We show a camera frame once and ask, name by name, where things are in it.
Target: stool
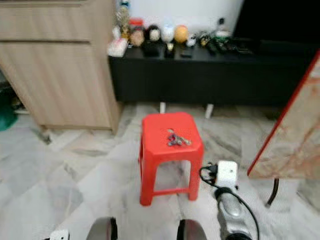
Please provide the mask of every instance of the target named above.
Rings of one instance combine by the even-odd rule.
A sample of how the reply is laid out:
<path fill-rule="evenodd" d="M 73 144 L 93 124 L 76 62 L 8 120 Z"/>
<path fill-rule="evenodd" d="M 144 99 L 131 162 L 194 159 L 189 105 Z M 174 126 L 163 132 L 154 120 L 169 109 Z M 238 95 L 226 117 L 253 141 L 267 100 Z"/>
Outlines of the stool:
<path fill-rule="evenodd" d="M 190 145 L 168 146 L 170 132 L 191 141 Z M 199 169 L 202 166 L 204 145 L 193 117 L 185 112 L 150 114 L 142 120 L 140 141 L 141 189 L 140 203 L 149 206 L 153 196 L 188 193 L 189 200 L 198 197 L 200 184 Z M 190 161 L 190 179 L 187 188 L 154 191 L 157 167 L 168 161 Z"/>

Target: green object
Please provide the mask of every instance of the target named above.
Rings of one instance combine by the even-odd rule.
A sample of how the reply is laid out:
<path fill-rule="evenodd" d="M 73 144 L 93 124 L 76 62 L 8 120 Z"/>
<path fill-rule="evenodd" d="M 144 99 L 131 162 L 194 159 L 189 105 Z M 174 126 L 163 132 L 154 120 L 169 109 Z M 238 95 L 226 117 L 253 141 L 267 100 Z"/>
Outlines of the green object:
<path fill-rule="evenodd" d="M 0 131 L 10 128 L 17 119 L 11 107 L 10 96 L 0 89 Z"/>

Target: white wall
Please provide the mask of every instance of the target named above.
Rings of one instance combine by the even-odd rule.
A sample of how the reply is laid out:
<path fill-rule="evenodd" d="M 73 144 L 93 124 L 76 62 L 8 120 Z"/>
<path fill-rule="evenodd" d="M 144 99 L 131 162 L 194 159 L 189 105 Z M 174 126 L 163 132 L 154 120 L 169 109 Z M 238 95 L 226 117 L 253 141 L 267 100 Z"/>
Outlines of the white wall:
<path fill-rule="evenodd" d="M 219 18 L 225 18 L 234 30 L 243 0 L 130 0 L 130 14 L 141 17 L 145 25 L 162 25 L 169 19 L 174 25 L 186 25 L 189 31 L 214 30 Z"/>

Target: white table leg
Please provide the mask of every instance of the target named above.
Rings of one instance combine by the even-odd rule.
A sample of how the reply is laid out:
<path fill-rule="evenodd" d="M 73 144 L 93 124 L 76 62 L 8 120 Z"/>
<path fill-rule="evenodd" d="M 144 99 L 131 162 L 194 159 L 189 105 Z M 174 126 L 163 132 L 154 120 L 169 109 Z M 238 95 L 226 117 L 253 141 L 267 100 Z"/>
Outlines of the white table leg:
<path fill-rule="evenodd" d="M 160 102 L 160 113 L 165 114 L 166 113 L 166 103 L 165 102 Z"/>
<path fill-rule="evenodd" d="M 209 119 L 211 117 L 212 111 L 214 110 L 213 104 L 208 104 L 205 110 L 205 118 Z"/>

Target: keys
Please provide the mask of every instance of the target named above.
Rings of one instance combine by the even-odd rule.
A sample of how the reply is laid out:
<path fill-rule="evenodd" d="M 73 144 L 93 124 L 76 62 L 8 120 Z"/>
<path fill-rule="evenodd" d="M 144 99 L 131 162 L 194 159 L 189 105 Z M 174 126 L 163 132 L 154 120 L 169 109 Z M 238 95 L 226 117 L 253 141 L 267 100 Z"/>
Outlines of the keys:
<path fill-rule="evenodd" d="M 191 141 L 182 137 L 182 136 L 178 136 L 177 134 L 175 134 L 175 132 L 172 129 L 168 129 L 168 132 L 171 133 L 171 135 L 168 137 L 168 146 L 174 146 L 174 145 L 178 145 L 181 146 L 183 143 L 186 145 L 191 145 Z"/>

